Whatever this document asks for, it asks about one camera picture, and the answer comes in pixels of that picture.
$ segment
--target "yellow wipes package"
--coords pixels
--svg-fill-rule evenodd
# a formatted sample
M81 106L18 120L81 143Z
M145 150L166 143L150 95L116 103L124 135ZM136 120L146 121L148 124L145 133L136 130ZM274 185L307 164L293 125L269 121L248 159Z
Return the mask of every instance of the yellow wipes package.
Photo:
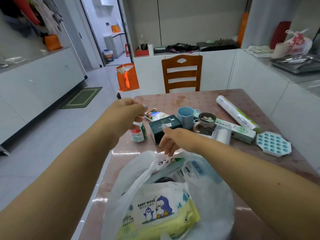
M198 221L186 183L147 184L134 195L115 239L156 240L162 232L174 239Z

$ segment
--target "small penguin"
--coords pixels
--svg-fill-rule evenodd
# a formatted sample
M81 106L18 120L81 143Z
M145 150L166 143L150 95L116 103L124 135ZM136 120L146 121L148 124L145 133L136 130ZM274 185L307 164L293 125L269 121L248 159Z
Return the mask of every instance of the small penguin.
M146 213L143 214L146 218L146 221L151 221L153 219L153 210L151 210L149 207L146 208Z
M172 208L169 206L169 200L164 196L160 196L157 199L155 206L157 218L166 217L172 213Z

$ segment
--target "white bottle with red label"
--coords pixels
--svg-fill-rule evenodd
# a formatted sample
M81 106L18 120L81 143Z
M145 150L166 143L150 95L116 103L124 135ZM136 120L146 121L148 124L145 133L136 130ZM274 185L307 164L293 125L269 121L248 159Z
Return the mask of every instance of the white bottle with red label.
M138 125L139 129L131 129L130 134L131 138L135 142L142 142L147 136L146 128L142 122L134 122L134 125Z

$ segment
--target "floor mat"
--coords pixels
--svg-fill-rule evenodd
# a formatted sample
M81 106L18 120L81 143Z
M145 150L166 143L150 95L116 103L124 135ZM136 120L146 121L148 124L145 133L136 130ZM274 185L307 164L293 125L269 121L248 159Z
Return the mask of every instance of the floor mat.
M82 88L77 94L70 98L60 109L81 109L90 104L94 97L102 87L96 88Z

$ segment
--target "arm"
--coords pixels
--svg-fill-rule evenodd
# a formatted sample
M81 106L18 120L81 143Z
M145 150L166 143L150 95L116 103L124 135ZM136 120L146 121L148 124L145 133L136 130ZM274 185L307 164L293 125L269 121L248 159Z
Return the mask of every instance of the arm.
M284 239L319 239L320 187L282 167L185 129L164 128L160 148L203 156L250 208Z
M115 101L85 133L0 213L0 239L70 239L120 136L145 108Z

